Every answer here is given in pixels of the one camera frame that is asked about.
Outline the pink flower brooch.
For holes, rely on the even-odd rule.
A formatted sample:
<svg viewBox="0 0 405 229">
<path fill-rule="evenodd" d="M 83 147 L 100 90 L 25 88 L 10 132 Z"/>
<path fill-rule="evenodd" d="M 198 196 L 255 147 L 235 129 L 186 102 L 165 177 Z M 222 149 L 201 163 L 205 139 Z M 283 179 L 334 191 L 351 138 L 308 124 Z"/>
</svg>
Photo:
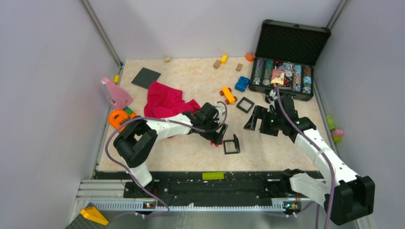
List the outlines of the pink flower brooch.
<svg viewBox="0 0 405 229">
<path fill-rule="evenodd" d="M 214 142 L 211 142 L 210 143 L 212 146 L 215 146 L 215 147 L 220 147 L 220 146 L 222 146 L 222 143 L 221 144 L 216 144 L 216 143 L 214 143 Z"/>
</svg>

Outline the magenta garment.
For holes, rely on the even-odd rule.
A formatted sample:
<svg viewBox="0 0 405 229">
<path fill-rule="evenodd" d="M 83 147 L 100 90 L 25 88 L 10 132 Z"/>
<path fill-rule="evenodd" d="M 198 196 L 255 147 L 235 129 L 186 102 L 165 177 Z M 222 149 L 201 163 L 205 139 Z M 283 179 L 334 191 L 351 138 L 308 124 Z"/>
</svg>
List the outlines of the magenta garment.
<svg viewBox="0 0 405 229">
<path fill-rule="evenodd" d="M 186 102 L 183 100 L 183 92 L 178 89 L 168 87 L 153 82 L 147 93 L 147 104 L 144 107 L 144 116 L 156 119 L 170 119 L 179 121 L 186 125 L 177 123 L 155 122 L 148 120 L 149 124 L 157 128 L 157 140 L 170 138 L 176 135 L 187 135 L 192 129 L 190 120 L 183 114 L 184 112 L 194 112 L 200 109 L 200 105 L 195 100 Z"/>
</svg>

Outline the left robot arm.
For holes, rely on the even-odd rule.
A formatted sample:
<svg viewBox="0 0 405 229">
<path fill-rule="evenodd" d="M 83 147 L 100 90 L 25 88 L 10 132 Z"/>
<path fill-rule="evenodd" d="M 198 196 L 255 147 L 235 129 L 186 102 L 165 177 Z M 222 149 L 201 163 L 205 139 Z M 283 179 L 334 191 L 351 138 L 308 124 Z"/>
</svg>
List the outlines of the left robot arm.
<svg viewBox="0 0 405 229">
<path fill-rule="evenodd" d="M 119 127 L 113 147 L 125 161 L 125 169 L 136 179 L 135 191 L 141 197 L 153 192 L 152 175 L 146 160 L 157 141 L 177 135 L 197 134 L 218 146 L 227 130 L 227 105 L 205 103 L 194 112 L 186 111 L 168 118 L 136 116 Z"/>
</svg>

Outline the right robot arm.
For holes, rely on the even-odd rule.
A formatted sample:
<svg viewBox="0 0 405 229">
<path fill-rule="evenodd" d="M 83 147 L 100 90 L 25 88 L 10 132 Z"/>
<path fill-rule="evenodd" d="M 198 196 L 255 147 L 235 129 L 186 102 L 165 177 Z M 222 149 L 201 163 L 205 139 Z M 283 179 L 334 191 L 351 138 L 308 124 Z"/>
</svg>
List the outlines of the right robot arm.
<svg viewBox="0 0 405 229">
<path fill-rule="evenodd" d="M 290 97 L 276 99 L 268 108 L 254 106 L 245 130 L 277 136 L 280 132 L 306 153 L 323 176 L 320 181 L 300 169 L 283 172 L 280 191 L 287 197 L 303 194 L 321 205 L 336 225 L 371 215 L 374 210 L 375 183 L 349 168 L 324 141 L 308 117 L 299 117 Z"/>
</svg>

